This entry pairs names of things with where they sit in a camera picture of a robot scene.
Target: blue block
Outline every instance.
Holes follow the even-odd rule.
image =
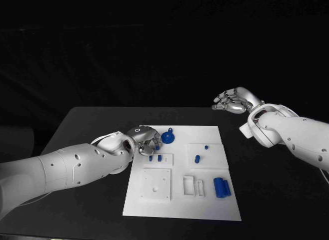
[[[226,196],[230,196],[230,190],[226,180],[223,180],[220,177],[213,178],[213,185],[217,198],[225,198]]]
[[[196,163],[196,164],[199,163],[199,159],[200,159],[200,156],[196,155],[196,156],[194,156],[194,163]]]

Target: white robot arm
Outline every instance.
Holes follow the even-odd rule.
[[[265,104],[243,88],[236,87],[213,99],[214,110],[235,114],[249,112],[239,130],[246,138],[253,137],[269,148],[287,146],[292,155],[329,171],[329,124],[298,115],[282,105]]]
[[[119,173],[132,161],[135,149],[144,156],[154,153],[148,146],[151,141],[157,150],[158,132],[148,126],[137,126],[127,134],[116,131],[90,144],[0,163],[0,220],[17,206],[27,204],[26,201]]]

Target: robotic hand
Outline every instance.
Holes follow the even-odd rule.
[[[329,171],[329,124],[298,115],[282,105],[265,104],[243,88],[222,92],[213,99],[213,110],[240,114],[248,111],[246,123],[239,130],[246,138],[269,148],[287,146],[292,155]]]
[[[24,204],[50,192],[79,187],[108,174],[119,173],[132,161],[135,149],[144,156],[160,148],[160,134],[148,126],[98,137],[90,144],[65,147],[52,153],[0,163],[0,220]]]

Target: small blue part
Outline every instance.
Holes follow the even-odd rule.
[[[196,163],[196,164],[199,163],[199,159],[200,159],[200,156],[196,155],[196,156],[194,156],[194,163]]]
[[[167,131],[160,135],[160,140],[164,144],[170,144],[174,141],[174,134],[171,128],[168,128]]]
[[[225,198],[226,196],[230,196],[230,190],[226,180],[223,180],[220,177],[213,178],[213,185],[217,198]]]

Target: black table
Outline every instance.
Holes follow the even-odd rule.
[[[217,126],[242,222],[122,216],[131,166],[116,175],[54,191],[0,221],[1,235],[59,239],[275,239],[329,235],[329,185],[284,145],[246,139],[236,115],[210,108],[75,107],[41,154],[137,125]]]

